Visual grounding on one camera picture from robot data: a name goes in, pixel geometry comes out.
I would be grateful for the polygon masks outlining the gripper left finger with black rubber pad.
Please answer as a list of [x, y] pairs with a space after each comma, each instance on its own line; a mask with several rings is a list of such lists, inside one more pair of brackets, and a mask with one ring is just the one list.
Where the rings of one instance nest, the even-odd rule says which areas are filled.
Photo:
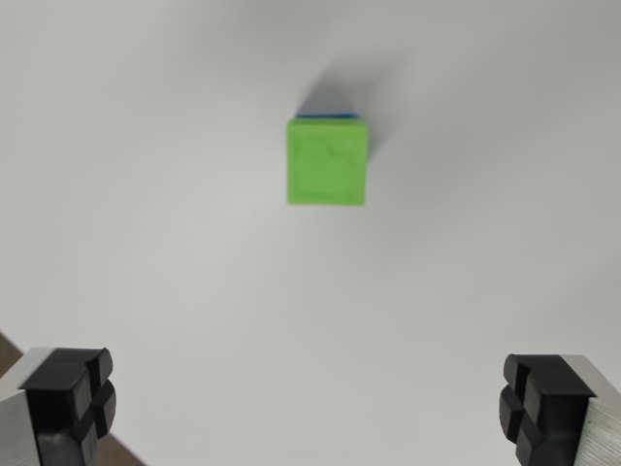
[[1, 377], [3, 465], [90, 465], [116, 408], [108, 349], [34, 348]]

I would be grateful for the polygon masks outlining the gripper right finger with black rubber pad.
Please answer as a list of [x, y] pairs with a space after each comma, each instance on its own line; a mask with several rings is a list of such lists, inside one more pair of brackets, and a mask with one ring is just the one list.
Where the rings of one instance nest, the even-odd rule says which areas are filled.
[[499, 418], [528, 466], [620, 463], [620, 391], [585, 356], [510, 354]]

